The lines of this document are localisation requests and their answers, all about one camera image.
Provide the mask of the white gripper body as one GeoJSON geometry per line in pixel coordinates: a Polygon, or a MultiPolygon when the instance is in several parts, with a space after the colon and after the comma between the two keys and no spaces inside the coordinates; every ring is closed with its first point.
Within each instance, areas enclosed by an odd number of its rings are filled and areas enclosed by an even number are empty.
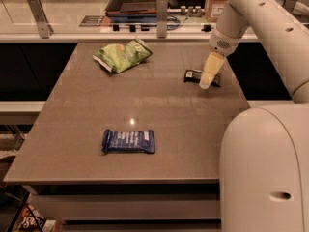
{"type": "Polygon", "coordinates": [[[209,39],[210,49],[218,52],[225,57],[235,52],[240,42],[240,36],[229,36],[227,33],[222,33],[215,27],[209,39]]]}

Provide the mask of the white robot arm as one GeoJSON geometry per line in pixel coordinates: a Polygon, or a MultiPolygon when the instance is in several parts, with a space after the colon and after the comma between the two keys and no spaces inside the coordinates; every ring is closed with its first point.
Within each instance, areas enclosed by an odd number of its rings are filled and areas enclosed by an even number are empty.
{"type": "Polygon", "coordinates": [[[222,232],[309,232],[309,32],[280,0],[227,0],[201,87],[253,30],[284,86],[263,87],[228,125],[219,159],[222,232]]]}

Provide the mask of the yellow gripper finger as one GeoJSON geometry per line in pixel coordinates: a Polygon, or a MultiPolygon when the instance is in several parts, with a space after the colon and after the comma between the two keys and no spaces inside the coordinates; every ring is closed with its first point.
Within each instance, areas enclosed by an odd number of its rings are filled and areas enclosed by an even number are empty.
{"type": "Polygon", "coordinates": [[[211,86],[215,76],[224,64],[225,57],[217,52],[211,52],[205,62],[199,86],[202,89],[208,89],[211,86]]]}

